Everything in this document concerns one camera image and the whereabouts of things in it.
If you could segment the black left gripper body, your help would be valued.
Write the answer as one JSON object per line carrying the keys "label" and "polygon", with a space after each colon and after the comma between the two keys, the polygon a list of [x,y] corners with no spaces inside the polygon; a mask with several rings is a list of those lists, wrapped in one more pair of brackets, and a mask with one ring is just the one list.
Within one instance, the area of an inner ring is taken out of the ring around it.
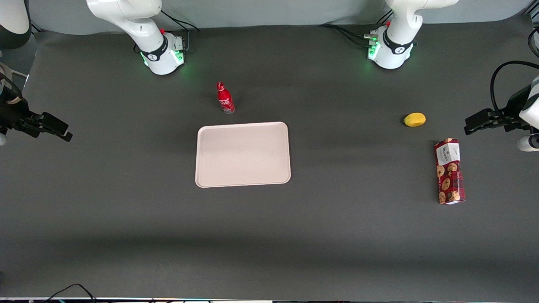
{"label": "black left gripper body", "polygon": [[507,102],[506,107],[501,109],[503,114],[502,120],[504,121],[505,132],[511,132],[516,129],[522,129],[525,131],[531,130],[531,125],[520,118],[519,114],[524,109],[524,105],[528,100],[529,93],[531,92],[531,85],[527,85],[518,92],[514,93]]}

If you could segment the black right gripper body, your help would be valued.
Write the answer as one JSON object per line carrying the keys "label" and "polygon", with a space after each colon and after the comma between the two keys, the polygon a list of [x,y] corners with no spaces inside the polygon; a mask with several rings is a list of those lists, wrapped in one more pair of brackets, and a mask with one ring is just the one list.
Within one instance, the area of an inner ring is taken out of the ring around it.
{"label": "black right gripper body", "polygon": [[0,133],[2,136],[5,136],[9,129],[14,129],[18,132],[24,132],[27,135],[34,136],[34,132],[25,125],[27,119],[31,117],[32,113],[29,110],[29,106],[25,98],[1,98]]}

